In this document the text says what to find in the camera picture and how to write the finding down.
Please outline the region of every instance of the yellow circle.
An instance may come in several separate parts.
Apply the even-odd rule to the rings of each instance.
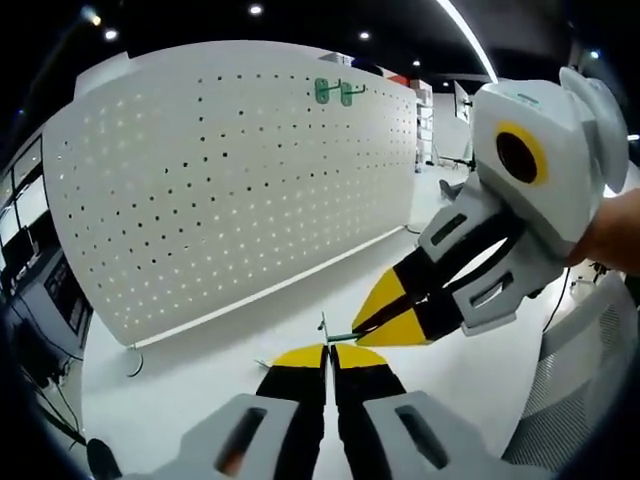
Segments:
[[[515,135],[531,152],[536,164],[537,174],[534,181],[529,185],[540,186],[545,184],[547,180],[549,180],[549,167],[547,164],[547,155],[542,148],[542,145],[540,145],[540,142],[538,142],[538,139],[520,125],[516,125],[511,122],[502,122],[498,125],[496,138],[501,133],[510,133],[511,135]]]

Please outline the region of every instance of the black circle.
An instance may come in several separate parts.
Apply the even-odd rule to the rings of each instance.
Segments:
[[[523,183],[533,183],[538,176],[536,160],[529,147],[516,135],[502,132],[496,138],[500,162],[507,172]]]

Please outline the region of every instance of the black ceiling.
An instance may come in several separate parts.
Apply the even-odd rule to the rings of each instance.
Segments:
[[[191,42],[261,39],[340,51],[420,76],[436,86],[446,74],[484,74],[467,41],[435,0],[256,1],[264,6],[260,17],[248,15],[250,1],[95,0],[91,5],[103,25],[96,28],[84,22],[73,33],[71,25],[77,25],[78,12],[88,2],[11,5],[12,10],[1,16],[5,65],[11,66],[5,71],[8,85],[0,108],[3,143],[9,143],[7,132],[16,119],[22,119],[25,127],[19,144],[71,101],[80,72],[123,50],[137,56]],[[590,0],[453,0],[500,77],[555,81],[559,67],[569,60],[572,36],[578,35],[613,63],[626,61],[620,84],[629,88],[624,75],[635,67],[629,68],[633,60],[620,53],[624,42],[619,25],[633,31],[635,20],[613,12],[611,4],[616,2],[604,6]],[[631,3],[627,1],[624,8]],[[105,42],[104,27],[118,29],[118,41]],[[367,42],[358,38],[362,30],[371,33]],[[412,66],[415,59],[420,59],[420,68]],[[27,104],[25,97],[39,71],[44,73],[42,80],[33,87]],[[21,108],[23,115],[18,114]]]

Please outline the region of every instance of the white pegboard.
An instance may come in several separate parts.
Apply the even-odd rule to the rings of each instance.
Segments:
[[[287,280],[407,223],[414,93],[261,42],[174,48],[44,128],[70,265],[123,344]],[[344,107],[314,80],[367,86]]]

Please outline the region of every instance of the desk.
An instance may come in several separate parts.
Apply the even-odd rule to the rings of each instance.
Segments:
[[[426,223],[443,204],[437,180],[455,183],[459,176],[450,171],[418,176],[416,223]],[[323,334],[316,329],[322,311],[330,333],[349,331],[370,288],[413,249],[416,238],[398,232],[261,300],[144,347],[144,368],[133,379],[125,375],[132,352],[94,316],[83,365],[85,435],[104,440],[123,473],[154,471],[176,456],[185,432],[233,395],[255,392],[264,371],[254,359],[272,360],[292,348],[322,342]],[[424,390],[472,422],[489,451],[500,456],[524,410],[542,327],[557,302],[562,279],[559,283],[536,300],[526,299],[518,319],[502,328],[472,338],[456,331],[428,347],[377,351],[408,391]],[[348,479],[331,375],[327,399],[314,478]]]

